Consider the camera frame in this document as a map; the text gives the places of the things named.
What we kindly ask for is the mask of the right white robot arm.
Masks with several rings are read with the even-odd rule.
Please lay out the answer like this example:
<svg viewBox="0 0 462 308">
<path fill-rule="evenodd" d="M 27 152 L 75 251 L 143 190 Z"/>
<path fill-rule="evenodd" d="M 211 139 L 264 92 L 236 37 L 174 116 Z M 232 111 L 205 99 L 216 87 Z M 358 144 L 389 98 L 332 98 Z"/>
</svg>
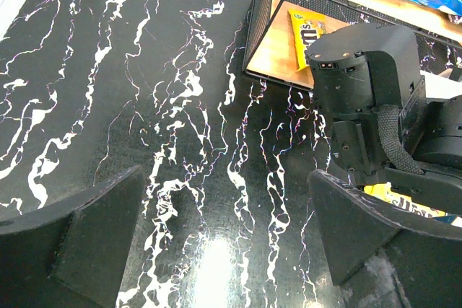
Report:
<svg viewBox="0 0 462 308">
<path fill-rule="evenodd" d="M 422 71 L 412 30 L 373 23 L 323 35 L 308 60 L 331 156 L 354 184 L 460 214 L 461 70 Z"/>
</svg>

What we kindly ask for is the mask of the blue mug white inside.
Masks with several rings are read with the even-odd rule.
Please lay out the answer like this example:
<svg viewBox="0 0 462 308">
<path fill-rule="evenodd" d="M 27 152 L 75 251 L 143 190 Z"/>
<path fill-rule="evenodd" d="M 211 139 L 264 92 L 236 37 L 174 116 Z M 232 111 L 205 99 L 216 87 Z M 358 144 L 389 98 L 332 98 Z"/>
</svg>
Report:
<svg viewBox="0 0 462 308">
<path fill-rule="evenodd" d="M 441 217 L 438 217 L 437 219 L 443 223 L 446 223 L 452 226 L 456 226 L 459 228 L 462 227 L 462 218 L 457 215 L 441 216 Z"/>
</svg>

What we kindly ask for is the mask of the yellow candy bag top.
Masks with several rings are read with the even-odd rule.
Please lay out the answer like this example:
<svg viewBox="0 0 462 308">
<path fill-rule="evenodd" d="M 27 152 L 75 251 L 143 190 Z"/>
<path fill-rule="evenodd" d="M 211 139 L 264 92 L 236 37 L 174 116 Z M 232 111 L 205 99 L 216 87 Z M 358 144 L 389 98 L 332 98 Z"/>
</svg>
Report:
<svg viewBox="0 0 462 308">
<path fill-rule="evenodd" d="M 327 33 L 327 16 L 297 9 L 289 9 L 288 14 L 294 35 L 297 71 L 302 71 L 309 67 L 308 50 L 310 46 Z"/>
</svg>

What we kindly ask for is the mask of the purple candy bag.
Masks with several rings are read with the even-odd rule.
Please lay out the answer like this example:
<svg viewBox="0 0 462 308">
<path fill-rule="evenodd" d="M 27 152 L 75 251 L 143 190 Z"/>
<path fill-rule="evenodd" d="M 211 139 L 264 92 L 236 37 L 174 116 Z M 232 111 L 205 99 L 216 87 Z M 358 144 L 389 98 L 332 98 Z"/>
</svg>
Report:
<svg viewBox="0 0 462 308">
<path fill-rule="evenodd" d="M 449 14 L 448 19 L 450 23 L 454 25 L 462 25 L 462 16 L 461 15 L 454 15 L 454 14 Z"/>
</svg>

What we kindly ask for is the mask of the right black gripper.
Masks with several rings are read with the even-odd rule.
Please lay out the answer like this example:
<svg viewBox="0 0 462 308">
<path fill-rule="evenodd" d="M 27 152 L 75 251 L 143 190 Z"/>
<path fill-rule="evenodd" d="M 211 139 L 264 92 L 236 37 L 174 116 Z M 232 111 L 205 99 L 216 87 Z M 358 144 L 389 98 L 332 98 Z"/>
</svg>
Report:
<svg viewBox="0 0 462 308">
<path fill-rule="evenodd" d="M 459 214 L 461 97 L 427 97 L 414 32 L 350 25 L 317 39 L 308 60 L 335 163 L 358 186 L 388 182 L 418 204 Z"/>
</svg>

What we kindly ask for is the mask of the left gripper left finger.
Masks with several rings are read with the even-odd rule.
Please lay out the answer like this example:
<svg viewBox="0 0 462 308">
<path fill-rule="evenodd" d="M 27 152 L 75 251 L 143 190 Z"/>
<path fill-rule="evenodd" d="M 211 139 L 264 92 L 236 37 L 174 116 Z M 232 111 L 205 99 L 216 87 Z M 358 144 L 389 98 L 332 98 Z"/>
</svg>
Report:
<svg viewBox="0 0 462 308">
<path fill-rule="evenodd" d="M 134 166 L 1 221 L 1 306 L 114 307 L 143 191 Z"/>
</svg>

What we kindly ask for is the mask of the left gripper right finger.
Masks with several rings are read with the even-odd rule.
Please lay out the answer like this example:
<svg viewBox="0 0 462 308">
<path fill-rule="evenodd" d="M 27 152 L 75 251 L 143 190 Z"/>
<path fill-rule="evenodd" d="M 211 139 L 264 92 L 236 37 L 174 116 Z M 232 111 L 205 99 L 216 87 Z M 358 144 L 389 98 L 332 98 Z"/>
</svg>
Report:
<svg viewBox="0 0 462 308">
<path fill-rule="evenodd" d="M 308 176 L 346 307 L 460 307 L 461 228 L 411 214 L 322 170 Z"/>
</svg>

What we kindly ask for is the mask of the yellow candy bag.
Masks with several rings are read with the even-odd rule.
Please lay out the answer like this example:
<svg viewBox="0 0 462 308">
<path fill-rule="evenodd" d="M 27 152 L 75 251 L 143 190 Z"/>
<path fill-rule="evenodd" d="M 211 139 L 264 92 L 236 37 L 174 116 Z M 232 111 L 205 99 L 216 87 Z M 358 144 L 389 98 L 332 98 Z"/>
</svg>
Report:
<svg viewBox="0 0 462 308">
<path fill-rule="evenodd" d="M 407 195 L 392 191 L 391 184 L 389 182 L 378 183 L 375 185 L 366 185 L 364 186 L 364 192 L 405 211 L 423 216 L 425 218 L 443 217 L 448 215 L 444 211 L 415 203 L 412 201 L 411 197 Z"/>
<path fill-rule="evenodd" d="M 327 16 L 297 9 L 289 9 L 288 14 L 294 35 L 297 71 L 302 71 L 309 67 L 308 50 L 310 46 L 327 33 Z"/>
</svg>

